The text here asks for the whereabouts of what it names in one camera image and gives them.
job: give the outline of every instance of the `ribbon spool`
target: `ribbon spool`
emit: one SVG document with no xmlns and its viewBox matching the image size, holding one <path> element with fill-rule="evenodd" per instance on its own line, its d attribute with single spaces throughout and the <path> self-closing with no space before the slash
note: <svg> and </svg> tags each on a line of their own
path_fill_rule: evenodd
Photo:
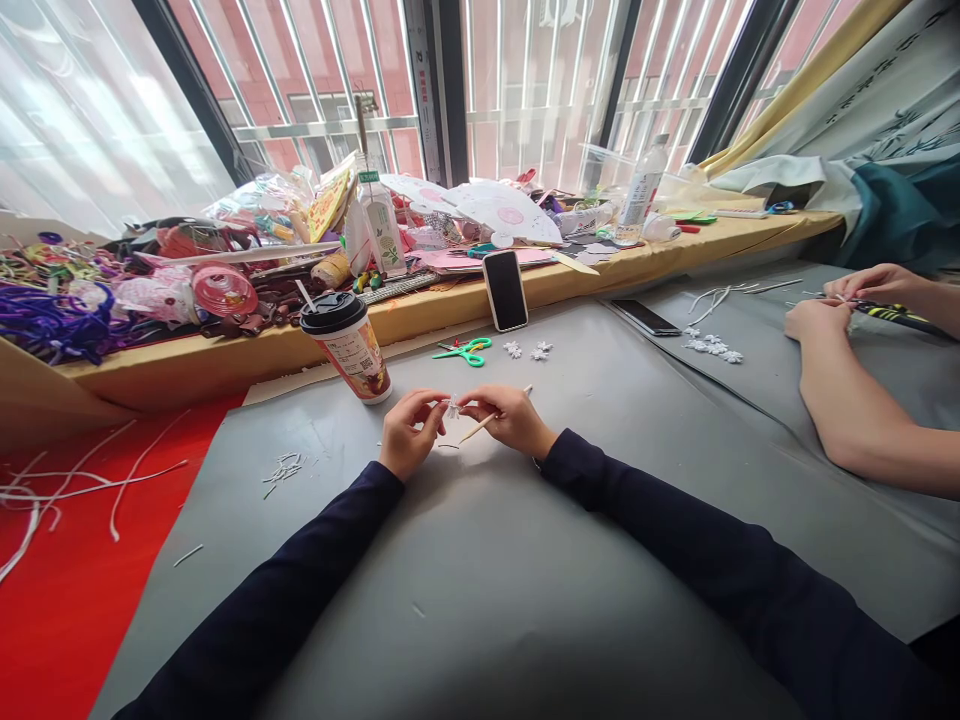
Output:
<svg viewBox="0 0 960 720">
<path fill-rule="evenodd" d="M 197 305 L 218 317 L 248 315 L 257 309 L 257 291 L 233 265 L 205 262 L 190 282 Z"/>
</svg>

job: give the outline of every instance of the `teal fabric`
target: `teal fabric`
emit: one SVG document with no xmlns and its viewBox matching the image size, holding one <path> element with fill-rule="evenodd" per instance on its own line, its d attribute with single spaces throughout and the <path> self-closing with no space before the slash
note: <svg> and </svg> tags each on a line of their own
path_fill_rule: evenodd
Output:
<svg viewBox="0 0 960 720">
<path fill-rule="evenodd" d="M 960 257 L 960 154 L 912 177 L 867 163 L 853 183 L 863 211 L 835 265 L 860 269 L 893 262 L 933 272 Z"/>
</svg>

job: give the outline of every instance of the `clutter of crafts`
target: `clutter of crafts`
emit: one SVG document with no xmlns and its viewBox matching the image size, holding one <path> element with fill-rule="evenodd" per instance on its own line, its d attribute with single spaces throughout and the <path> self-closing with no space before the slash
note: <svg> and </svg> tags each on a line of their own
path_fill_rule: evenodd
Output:
<svg viewBox="0 0 960 720">
<path fill-rule="evenodd" d="M 521 269 L 562 262 L 596 274 L 593 266 L 623 247 L 717 219 L 647 213 L 646 194 L 631 227 L 629 192 L 576 196 L 540 187 L 534 170 L 448 190 L 379 173 L 352 153 L 315 183 L 303 167 L 263 174 L 202 217 L 128 226 L 100 247 L 53 232 L 7 235 L 0 335 L 50 365 L 99 365 L 110 353 L 190 334 L 233 339 L 296 326 L 306 298 L 337 290 L 370 305 L 448 289 L 478 278 L 483 257 L 505 249 Z"/>
</svg>

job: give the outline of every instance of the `gray table mat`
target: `gray table mat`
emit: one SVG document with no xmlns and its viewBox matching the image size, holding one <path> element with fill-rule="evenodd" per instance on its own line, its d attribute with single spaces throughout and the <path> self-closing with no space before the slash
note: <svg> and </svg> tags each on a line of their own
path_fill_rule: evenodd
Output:
<svg viewBox="0 0 960 720">
<path fill-rule="evenodd" d="M 697 325 L 703 335 L 720 335 L 742 352 L 743 365 L 683 348 L 687 338 L 654 342 L 682 363 L 720 383 L 786 426 L 801 445 L 829 463 L 799 392 L 799 347 L 783 335 L 785 302 L 808 300 L 825 282 L 847 274 L 844 268 L 801 261 L 778 262 L 696 281 L 676 281 L 637 296 L 677 327 L 685 327 L 709 307 L 709 297 L 690 314 L 692 301 L 711 287 L 760 282 L 762 286 L 803 278 L 802 283 L 759 295 L 732 292 Z M 863 366 L 920 425 L 960 430 L 960 344 L 895 323 L 854 313 L 851 344 Z M 918 531 L 952 552 L 960 552 L 960 503 L 870 484 L 878 498 L 914 523 Z"/>
<path fill-rule="evenodd" d="M 765 525 L 910 640 L 957 611 L 955 558 L 809 453 L 724 411 L 592 301 L 533 314 L 483 369 L 431 348 L 390 361 L 395 396 L 335 379 L 228 415 L 165 543 L 93 718 L 132 699 L 199 622 L 377 456 L 404 392 L 534 385 L 555 428 Z M 550 360 L 511 359 L 507 339 Z M 459 437 L 470 423 L 451 421 Z M 306 467 L 267 500 L 275 458 Z M 204 549 L 173 568 L 187 550 Z M 484 433 L 439 448 L 271 694 L 270 718 L 796 717 L 730 631 L 643 547 Z"/>
</svg>

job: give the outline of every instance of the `dark blue sleeve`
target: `dark blue sleeve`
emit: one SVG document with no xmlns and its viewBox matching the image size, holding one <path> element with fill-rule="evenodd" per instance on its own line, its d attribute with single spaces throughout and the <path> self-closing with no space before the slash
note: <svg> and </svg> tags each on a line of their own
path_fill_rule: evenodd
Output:
<svg viewBox="0 0 960 720">
<path fill-rule="evenodd" d="M 906 645 L 764 528 L 608 458 L 570 430 L 541 472 L 618 523 L 732 625 L 811 720 L 933 717 L 956 708 Z"/>
<path fill-rule="evenodd" d="M 252 716 L 403 490 L 383 465 L 367 465 L 210 613 L 115 720 Z"/>
</svg>

